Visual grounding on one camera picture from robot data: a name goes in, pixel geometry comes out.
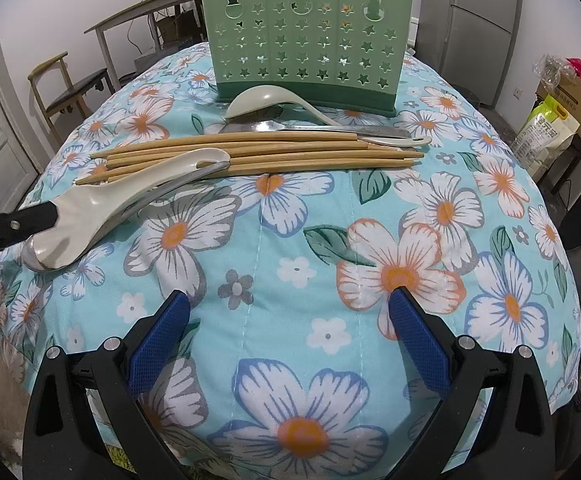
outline floral tablecloth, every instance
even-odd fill
[[[207,44],[162,60],[69,136],[26,205],[102,171],[89,155],[103,148],[217,132],[226,106],[214,83]],[[19,246],[1,253],[0,349],[13,378],[32,388],[48,346],[95,349],[179,288],[190,324],[140,399],[178,456],[231,480],[383,478],[439,400],[389,321],[389,291],[406,285],[456,334],[532,347],[551,409],[567,402],[580,309],[538,189],[485,118],[410,56],[396,105],[394,119],[325,111],[431,136],[415,168],[192,184],[65,272],[30,272]],[[465,459],[487,402],[483,392],[450,466]],[[115,444],[96,396],[91,405]]]

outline wooden table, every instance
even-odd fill
[[[115,67],[112,64],[112,59],[110,58],[110,50],[108,49],[108,45],[106,43],[104,31],[108,30],[109,28],[117,27],[117,25],[122,25],[122,23],[129,22],[130,20],[141,18],[141,16],[148,16],[148,25],[150,27],[153,40],[155,41],[155,51],[159,52],[161,50],[161,45],[159,44],[157,25],[155,24],[155,17],[153,13],[157,10],[166,9],[167,7],[183,4],[190,1],[194,0],[144,0],[138,4],[127,7],[126,9],[120,10],[120,12],[109,16],[109,18],[106,18],[104,21],[99,22],[96,25],[93,25],[93,27],[84,31],[84,34],[87,34],[88,32],[94,30],[97,34],[99,47],[102,49],[102,55],[104,56],[104,61],[106,62],[108,75],[110,76],[110,81],[112,82],[115,90],[122,89],[122,86],[120,85],[120,79],[117,76]]]

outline black chair seat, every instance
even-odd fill
[[[60,95],[46,107],[46,113],[49,113],[54,108],[61,107],[62,104],[70,101],[76,96],[85,94],[102,80],[104,74],[106,74],[105,68],[98,70],[97,72],[93,72],[91,75],[76,82],[73,86],[71,86],[71,88],[68,88],[62,95]]]

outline white wall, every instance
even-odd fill
[[[33,129],[46,141],[47,126],[40,116],[30,90],[27,75],[37,64],[68,51],[66,62],[71,78],[76,81],[104,67],[99,44],[94,32],[84,34],[87,28],[104,18],[140,0],[0,0],[0,40],[4,59],[15,91]],[[413,1],[413,16],[419,16],[420,0]],[[106,40],[118,75],[134,71],[133,60],[139,52],[132,46],[126,32],[130,24],[108,30]],[[142,52],[153,50],[146,19],[136,20],[130,38]],[[42,98],[48,103],[64,89],[59,69],[47,73],[39,83]],[[95,110],[106,98],[107,91],[91,90],[86,103]],[[72,114],[56,116],[60,133],[67,134],[80,122],[77,110]]]
[[[515,52],[496,106],[516,130],[522,127],[535,103],[539,80],[533,73],[533,64],[545,53],[581,58],[579,0],[523,0]],[[519,100],[513,96],[515,88],[522,89]],[[571,180],[572,204],[581,192],[581,163]]]

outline plastic bag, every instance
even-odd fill
[[[568,59],[551,54],[544,54],[541,59],[533,65],[533,72],[541,80],[544,88],[550,93],[557,88],[562,76],[575,79],[577,73]]]
[[[579,122],[550,95],[536,107],[511,145],[520,165],[537,182],[570,146]]]

